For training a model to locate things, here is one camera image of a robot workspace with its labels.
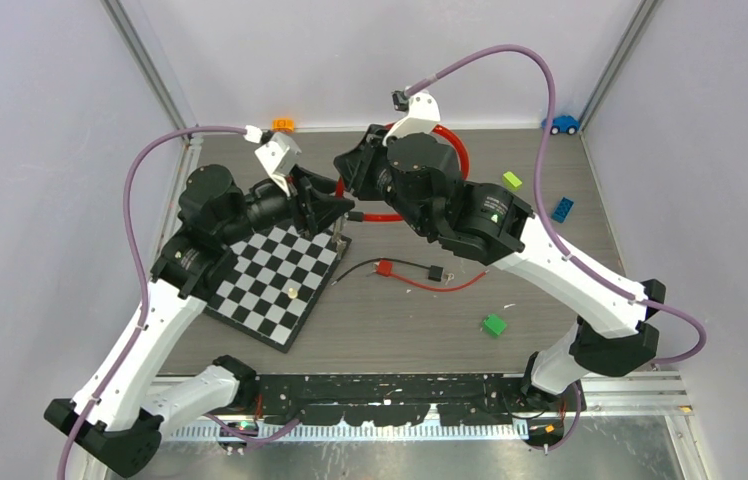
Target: blue lego brick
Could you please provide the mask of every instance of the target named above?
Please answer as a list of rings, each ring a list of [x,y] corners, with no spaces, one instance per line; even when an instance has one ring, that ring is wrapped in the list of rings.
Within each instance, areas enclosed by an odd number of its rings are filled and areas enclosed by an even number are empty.
[[[571,211],[571,207],[574,206],[574,202],[568,198],[562,197],[560,203],[557,204],[557,208],[554,209],[551,219],[556,222],[562,223],[565,221],[565,217],[568,216],[568,212]]]

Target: black connector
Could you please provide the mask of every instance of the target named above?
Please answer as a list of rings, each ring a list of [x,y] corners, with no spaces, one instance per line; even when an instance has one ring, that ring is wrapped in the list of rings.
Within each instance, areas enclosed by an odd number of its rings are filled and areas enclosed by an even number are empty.
[[[262,136],[259,137],[259,144],[265,145],[266,143],[270,142],[273,137],[274,137],[273,130],[263,130]]]
[[[427,280],[433,280],[434,282],[441,282],[445,277],[444,267],[433,265],[430,270],[427,271]]]
[[[407,98],[403,90],[395,90],[392,92],[392,105],[398,112],[409,111],[409,98]]]

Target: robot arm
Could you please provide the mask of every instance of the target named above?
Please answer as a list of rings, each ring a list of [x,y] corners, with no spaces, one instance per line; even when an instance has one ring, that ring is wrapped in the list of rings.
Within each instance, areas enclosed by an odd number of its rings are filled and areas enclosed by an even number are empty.
[[[407,116],[413,115],[410,106]],[[407,131],[407,124],[420,127]],[[518,275],[579,314],[563,339],[531,357],[522,383],[525,404],[543,409],[590,371],[623,376],[653,359],[659,332],[644,322],[655,312],[617,297],[571,264],[526,202],[499,185],[463,180],[454,150],[429,135],[433,126],[371,125],[334,165],[357,199],[385,201],[428,242]],[[637,299],[662,302],[665,287],[659,282],[615,275],[569,247]]]
[[[151,268],[144,328],[80,427],[76,443],[121,476],[144,468],[166,435],[216,408],[250,405],[258,393],[256,373],[223,356],[193,379],[147,394],[174,344],[235,266],[229,245],[289,220],[302,236],[311,237],[353,208],[352,200],[332,196],[334,181],[294,165],[300,150],[291,138],[276,133],[262,143],[257,156],[270,179],[248,193],[219,165],[200,167],[189,176],[179,198],[182,227]],[[273,163],[263,157],[272,157]],[[139,315],[137,309],[103,364],[73,398],[55,399],[48,406],[45,419],[66,435],[139,328]]]

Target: white panel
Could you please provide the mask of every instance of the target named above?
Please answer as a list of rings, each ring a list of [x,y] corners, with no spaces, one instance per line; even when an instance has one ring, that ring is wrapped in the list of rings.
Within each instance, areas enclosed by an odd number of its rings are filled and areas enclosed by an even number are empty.
[[[42,415],[135,310],[123,181],[170,128],[99,2],[0,2],[0,478],[55,476],[65,436]],[[162,148],[139,171],[146,262],[180,152]]]
[[[748,2],[663,2],[587,132],[627,273],[710,334],[679,365],[711,478],[748,478]],[[658,314],[661,356],[695,332]]]
[[[533,48],[575,116],[609,61],[636,1],[273,2],[136,0],[198,122],[291,116],[304,127],[395,120],[390,92],[500,43]],[[481,60],[432,90],[443,124],[535,126],[541,72],[513,54]]]

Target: red connector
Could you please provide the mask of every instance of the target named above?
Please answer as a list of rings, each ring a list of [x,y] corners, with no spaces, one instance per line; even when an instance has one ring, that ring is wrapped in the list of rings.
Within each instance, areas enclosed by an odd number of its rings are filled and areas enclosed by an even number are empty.
[[[394,264],[388,260],[380,260],[377,262],[377,275],[382,275],[384,277],[391,277],[392,276],[392,267]]]

